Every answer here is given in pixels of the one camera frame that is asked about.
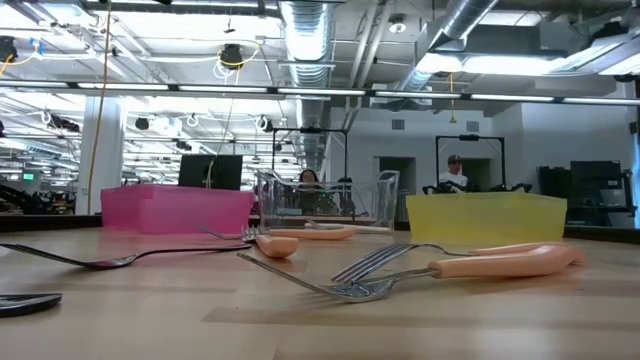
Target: table surface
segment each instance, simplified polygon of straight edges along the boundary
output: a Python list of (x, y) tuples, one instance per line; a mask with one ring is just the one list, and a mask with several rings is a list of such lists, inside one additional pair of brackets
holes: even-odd
[[(274, 264), (329, 283), (369, 251), (408, 236), (307, 241), (290, 260)], [(83, 260), (230, 244), (209, 235), (102, 229), (13, 233), (0, 241)], [(640, 247), (570, 242), (588, 253), (589, 267), (509, 281), (416, 279), (398, 284), (386, 299), (355, 305), (310, 293), (234, 253), (157, 255), (88, 272), (0, 249), (0, 293), (64, 293), (54, 309), (0, 319), (0, 358), (639, 359)], [(414, 250), (381, 272), (444, 257)]]

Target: exposed ductwork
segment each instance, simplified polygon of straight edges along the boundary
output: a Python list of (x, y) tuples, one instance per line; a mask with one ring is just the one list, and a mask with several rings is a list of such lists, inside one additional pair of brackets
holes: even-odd
[[(335, 5), (319, 2), (290, 1), (280, 4), (286, 23), (285, 41), (289, 60), (308, 62), (289, 67), (293, 84), (298, 87), (327, 87), (329, 68), (313, 62), (328, 60), (331, 43), (331, 22)], [(324, 102), (296, 100), (298, 127), (321, 127)], [(323, 149), (315, 139), (301, 136), (307, 167), (317, 169), (322, 163)]]
[(420, 63), (432, 49), (450, 41), (465, 38), (478, 25), (480, 20), (498, 3), (499, 0), (451, 0), (443, 17), (437, 19), (433, 27), (437, 30), (427, 34), (426, 51), (422, 58), (416, 59), (415, 66), (398, 84), (397, 90), (420, 91), (433, 75), (420, 70)]

